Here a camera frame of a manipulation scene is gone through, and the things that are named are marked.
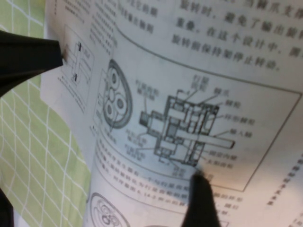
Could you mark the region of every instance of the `circular gear diagram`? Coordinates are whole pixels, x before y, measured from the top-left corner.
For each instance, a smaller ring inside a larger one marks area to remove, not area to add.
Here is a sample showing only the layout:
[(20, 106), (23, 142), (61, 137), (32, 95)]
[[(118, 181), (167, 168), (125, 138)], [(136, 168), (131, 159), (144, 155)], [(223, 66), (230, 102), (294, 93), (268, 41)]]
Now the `circular gear diagram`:
[(117, 208), (99, 193), (93, 193), (90, 215), (95, 227), (130, 227)]
[(109, 126), (116, 129), (126, 126), (132, 115), (132, 96), (122, 70), (113, 59), (109, 62), (103, 97), (104, 118)]

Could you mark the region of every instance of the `technical diagram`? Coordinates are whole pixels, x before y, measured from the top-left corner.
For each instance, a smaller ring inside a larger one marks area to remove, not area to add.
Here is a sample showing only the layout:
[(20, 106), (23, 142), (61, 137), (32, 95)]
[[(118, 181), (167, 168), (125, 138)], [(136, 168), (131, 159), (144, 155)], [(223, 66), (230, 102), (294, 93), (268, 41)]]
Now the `technical diagram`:
[(103, 113), (111, 128), (120, 129), (129, 122), (133, 109), (131, 92), (118, 64), (111, 60), (108, 67)]
[(87, 103), (94, 56), (68, 26), (65, 27), (63, 58), (62, 72), (76, 88), (83, 102)]
[(233, 140), (209, 136), (219, 107), (191, 103), (169, 96), (164, 113), (141, 112), (140, 124), (156, 137), (154, 154), (185, 165), (196, 166), (205, 144), (232, 149)]
[(91, 196), (90, 214), (95, 227), (130, 227), (120, 211), (96, 192)]

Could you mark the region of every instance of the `printed page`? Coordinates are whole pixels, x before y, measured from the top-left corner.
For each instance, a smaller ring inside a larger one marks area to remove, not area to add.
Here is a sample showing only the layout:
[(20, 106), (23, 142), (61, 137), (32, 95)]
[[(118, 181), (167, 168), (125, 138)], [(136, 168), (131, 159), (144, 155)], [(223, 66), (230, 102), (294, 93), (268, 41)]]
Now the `printed page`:
[(303, 207), (303, 5), (57, 0), (64, 66), (41, 97), (92, 167), (84, 226), (180, 226), (202, 167), (222, 227), (287, 227)]

